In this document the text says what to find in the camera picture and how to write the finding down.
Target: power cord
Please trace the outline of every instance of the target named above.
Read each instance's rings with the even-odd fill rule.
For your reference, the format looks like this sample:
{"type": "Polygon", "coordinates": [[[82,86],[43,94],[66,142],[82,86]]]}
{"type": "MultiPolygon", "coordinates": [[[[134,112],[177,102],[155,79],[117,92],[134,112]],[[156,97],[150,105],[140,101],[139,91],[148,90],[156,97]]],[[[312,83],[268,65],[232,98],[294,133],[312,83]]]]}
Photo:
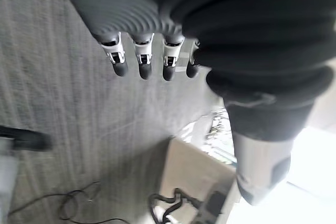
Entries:
{"type": "Polygon", "coordinates": [[[25,203],[21,207],[18,207],[16,209],[12,210],[11,212],[9,212],[8,217],[11,217],[12,215],[24,210],[25,208],[33,205],[34,203],[36,203],[36,202],[38,202],[42,199],[45,199],[45,198],[48,198],[48,197],[54,197],[54,196],[63,196],[63,199],[62,199],[62,201],[61,201],[61,203],[58,207],[58,219],[59,220],[70,221],[70,222],[75,223],[75,224],[102,224],[102,223],[106,223],[106,222],[109,222],[109,221],[119,220],[119,221],[124,222],[125,224],[130,224],[128,221],[126,221],[122,218],[111,218],[111,219],[108,219],[108,220],[103,220],[103,221],[98,221],[98,222],[79,222],[79,221],[75,221],[73,219],[77,215],[77,211],[78,211],[78,207],[79,207],[76,196],[79,195],[79,194],[84,194],[88,201],[93,201],[93,199],[100,192],[100,190],[101,190],[100,182],[93,182],[93,183],[87,185],[86,187],[84,187],[80,190],[73,190],[73,191],[69,191],[67,193],[63,193],[63,194],[62,193],[46,194],[46,195],[43,195],[43,196],[38,197],[36,199],[33,199],[32,201],[30,201],[28,203],[25,203]],[[96,185],[97,189],[95,190],[93,196],[89,197],[89,195],[85,192],[85,190],[92,187],[93,185],[96,185]],[[66,205],[71,201],[74,204],[75,209],[74,209],[73,214],[69,216],[66,212],[66,205]]]}
{"type": "Polygon", "coordinates": [[[155,224],[166,224],[166,223],[170,222],[169,219],[168,219],[168,215],[170,215],[173,211],[182,207],[183,203],[185,203],[185,202],[190,203],[196,209],[200,208],[200,206],[202,204],[202,202],[200,200],[191,197],[190,195],[188,195],[187,193],[182,191],[180,188],[175,188],[174,189],[174,196],[172,198],[168,198],[168,197],[162,196],[160,194],[150,195],[149,198],[148,198],[148,207],[149,207],[149,211],[151,213],[151,216],[152,216],[155,224]],[[156,216],[156,214],[154,212],[154,208],[155,208],[155,205],[156,205],[155,202],[157,200],[166,202],[168,204],[175,203],[174,205],[172,205],[168,209],[166,209],[166,211],[164,212],[164,214],[162,216],[162,221],[159,221],[158,217],[156,216]]]}

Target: floor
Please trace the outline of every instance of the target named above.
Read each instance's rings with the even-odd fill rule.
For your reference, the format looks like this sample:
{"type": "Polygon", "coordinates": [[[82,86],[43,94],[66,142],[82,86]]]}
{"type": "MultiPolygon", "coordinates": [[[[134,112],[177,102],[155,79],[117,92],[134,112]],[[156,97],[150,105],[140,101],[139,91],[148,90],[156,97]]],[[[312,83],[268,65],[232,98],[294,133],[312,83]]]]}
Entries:
{"type": "MultiPolygon", "coordinates": [[[[129,73],[116,76],[68,0],[0,0],[0,17],[0,124],[48,133],[54,143],[50,152],[17,153],[12,208],[100,180],[98,199],[77,220],[136,223],[159,189],[167,139],[217,101],[206,70],[196,79],[178,72],[164,81],[158,35],[153,75],[144,81],[123,35],[129,73]]],[[[43,200],[9,223],[63,223],[58,203],[43,200]]]]}

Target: robotic arm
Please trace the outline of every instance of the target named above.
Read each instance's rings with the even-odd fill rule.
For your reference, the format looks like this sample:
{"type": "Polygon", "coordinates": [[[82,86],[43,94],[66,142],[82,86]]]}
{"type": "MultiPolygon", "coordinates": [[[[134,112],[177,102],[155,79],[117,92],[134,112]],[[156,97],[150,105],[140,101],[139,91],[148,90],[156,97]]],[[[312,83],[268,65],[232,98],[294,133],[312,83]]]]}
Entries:
{"type": "MultiPolygon", "coordinates": [[[[184,36],[197,39],[189,71],[212,69],[206,81],[229,114],[241,195],[256,204],[285,177],[292,141],[332,81],[325,62],[336,52],[336,0],[71,1],[120,76],[127,71],[120,31],[139,52],[151,43],[139,36],[163,34],[167,81],[184,36]]],[[[151,52],[144,54],[136,57],[146,79],[149,68],[144,75],[140,65],[151,52]]]]}

